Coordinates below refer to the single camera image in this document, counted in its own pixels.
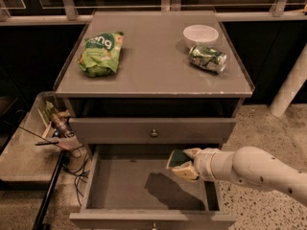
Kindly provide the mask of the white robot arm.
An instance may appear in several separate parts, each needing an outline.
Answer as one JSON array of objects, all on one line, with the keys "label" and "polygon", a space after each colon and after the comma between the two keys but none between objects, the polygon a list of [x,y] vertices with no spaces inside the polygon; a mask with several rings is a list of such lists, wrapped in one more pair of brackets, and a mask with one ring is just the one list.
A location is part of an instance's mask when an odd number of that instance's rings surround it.
[{"label": "white robot arm", "polygon": [[236,151],[174,149],[167,169],[188,181],[227,181],[257,190],[276,190],[307,206],[307,173],[256,147]]}]

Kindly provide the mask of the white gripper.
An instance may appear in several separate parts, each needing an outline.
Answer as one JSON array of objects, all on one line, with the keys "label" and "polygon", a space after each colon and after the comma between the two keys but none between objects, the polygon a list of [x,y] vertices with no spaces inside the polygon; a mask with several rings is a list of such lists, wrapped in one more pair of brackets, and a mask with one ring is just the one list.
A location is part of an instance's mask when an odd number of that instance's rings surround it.
[{"label": "white gripper", "polygon": [[185,162],[179,166],[172,168],[172,172],[185,180],[197,180],[200,178],[204,181],[214,181],[215,176],[211,169],[211,162],[215,154],[219,153],[219,149],[200,149],[192,148],[183,151],[188,157],[194,160]]}]

